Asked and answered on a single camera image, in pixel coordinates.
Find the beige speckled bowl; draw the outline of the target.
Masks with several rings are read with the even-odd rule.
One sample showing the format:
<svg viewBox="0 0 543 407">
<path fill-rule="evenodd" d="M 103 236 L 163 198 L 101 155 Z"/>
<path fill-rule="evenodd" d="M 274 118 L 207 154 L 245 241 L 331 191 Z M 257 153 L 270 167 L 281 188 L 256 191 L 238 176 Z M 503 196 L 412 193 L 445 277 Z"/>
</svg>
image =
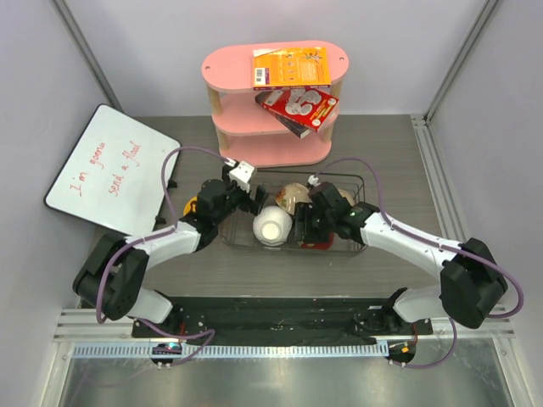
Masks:
<svg viewBox="0 0 543 407">
<path fill-rule="evenodd" d="M 276 194 L 275 202 L 288 214 L 294 215 L 297 203 L 308 204 L 310 202 L 309 189 L 298 182 L 286 184 Z"/>
</svg>

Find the black wire dish rack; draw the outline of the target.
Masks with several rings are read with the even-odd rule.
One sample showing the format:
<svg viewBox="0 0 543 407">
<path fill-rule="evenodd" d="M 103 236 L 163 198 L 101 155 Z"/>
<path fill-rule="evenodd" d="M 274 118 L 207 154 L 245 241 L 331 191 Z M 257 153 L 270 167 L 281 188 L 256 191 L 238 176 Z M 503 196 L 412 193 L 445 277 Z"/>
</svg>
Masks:
<svg viewBox="0 0 543 407">
<path fill-rule="evenodd" d="M 253 183 L 262 185 L 269 193 L 264 206 L 275 205 L 275 196 L 280 189 L 292 182 L 306 184 L 310 171 L 301 170 L 279 170 L 265 169 L 259 171 L 255 176 Z M 361 176 L 346 173 L 325 172 L 321 174 L 321 179 L 332 182 L 338 189 L 345 190 L 353 196 L 355 201 L 366 198 L 364 180 Z M 251 213 L 237 211 L 221 224 L 219 231 L 221 240 L 233 248 L 244 248 L 251 250 L 268 250 L 297 252 L 305 254 L 333 254 L 345 257 L 356 256 L 365 248 L 359 243 L 341 239 L 334 235 L 329 244 L 317 244 L 316 246 L 307 246 L 297 243 L 294 238 L 294 227 L 292 227 L 286 243 L 277 247 L 267 247 L 259 242 L 252 229 L 254 216 Z"/>
</svg>

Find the red patterned bowl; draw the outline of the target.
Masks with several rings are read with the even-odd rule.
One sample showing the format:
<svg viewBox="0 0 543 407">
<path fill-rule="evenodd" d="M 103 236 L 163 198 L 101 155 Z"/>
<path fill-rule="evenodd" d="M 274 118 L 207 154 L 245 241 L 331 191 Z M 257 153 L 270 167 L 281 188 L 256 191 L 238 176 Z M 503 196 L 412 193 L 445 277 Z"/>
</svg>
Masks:
<svg viewBox="0 0 543 407">
<path fill-rule="evenodd" d="M 299 243 L 299 247 L 308 250 L 328 250 L 333 245 L 333 235 L 328 239 L 316 243 Z"/>
</svg>

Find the yellow bowl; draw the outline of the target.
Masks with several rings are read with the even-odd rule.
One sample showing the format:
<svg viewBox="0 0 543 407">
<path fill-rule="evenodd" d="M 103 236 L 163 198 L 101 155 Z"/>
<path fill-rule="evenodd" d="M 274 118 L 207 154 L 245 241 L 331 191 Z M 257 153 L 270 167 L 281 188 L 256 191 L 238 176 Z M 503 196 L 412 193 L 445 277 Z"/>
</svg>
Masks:
<svg viewBox="0 0 543 407">
<path fill-rule="evenodd" d="M 184 206 L 183 215 L 187 216 L 197 212 L 198 197 L 192 197 Z"/>
</svg>

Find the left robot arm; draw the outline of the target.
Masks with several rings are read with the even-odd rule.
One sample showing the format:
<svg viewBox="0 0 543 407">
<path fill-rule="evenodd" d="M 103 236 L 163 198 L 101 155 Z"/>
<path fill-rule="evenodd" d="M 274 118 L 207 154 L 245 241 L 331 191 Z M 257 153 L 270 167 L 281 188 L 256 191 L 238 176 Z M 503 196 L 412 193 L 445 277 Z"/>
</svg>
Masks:
<svg viewBox="0 0 543 407">
<path fill-rule="evenodd" d="M 175 225 L 146 237 L 105 234 L 76 276 L 73 291 L 95 308 L 100 320 L 146 320 L 159 336 L 174 337 L 180 316 L 165 295 L 143 288 L 143 278 L 156 265 L 207 248 L 235 211 L 258 215 L 268 194 L 262 186 L 251 192 L 255 174 L 256 168 L 245 161 L 226 164 L 220 179 L 202 184 L 194 209 Z"/>
</svg>

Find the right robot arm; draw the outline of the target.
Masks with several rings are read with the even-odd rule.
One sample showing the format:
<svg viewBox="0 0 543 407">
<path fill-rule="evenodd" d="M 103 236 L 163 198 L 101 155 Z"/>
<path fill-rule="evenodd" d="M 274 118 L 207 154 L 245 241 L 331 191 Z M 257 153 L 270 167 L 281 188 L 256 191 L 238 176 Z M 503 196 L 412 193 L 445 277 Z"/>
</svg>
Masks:
<svg viewBox="0 0 543 407">
<path fill-rule="evenodd" d="M 420 231 L 369 203 L 350 204 L 334 184 L 314 176 L 307 187 L 308 202 L 295 209 L 298 241 L 315 243 L 335 234 L 393 254 L 437 281 L 425 288 L 403 287 L 389 297 L 383 306 L 388 332 L 400 335 L 416 321 L 439 317 L 477 329 L 506 293 L 505 277 L 495 269 L 488 246 L 478 239 L 460 243 Z"/>
</svg>

